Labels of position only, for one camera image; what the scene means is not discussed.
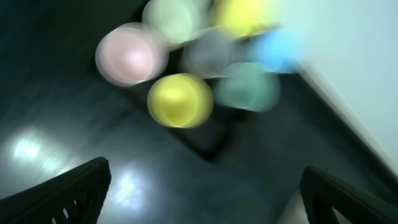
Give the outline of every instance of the glossy dark surface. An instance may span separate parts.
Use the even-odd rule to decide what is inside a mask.
[[[93,70],[96,44],[142,4],[3,2],[0,198],[104,156],[113,179],[98,223],[276,223],[309,164],[398,203],[300,77],[282,76],[279,104],[235,123],[224,153],[205,162]]]

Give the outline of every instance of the white surface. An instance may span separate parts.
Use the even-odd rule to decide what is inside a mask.
[[[398,175],[398,1],[273,0],[307,79]]]

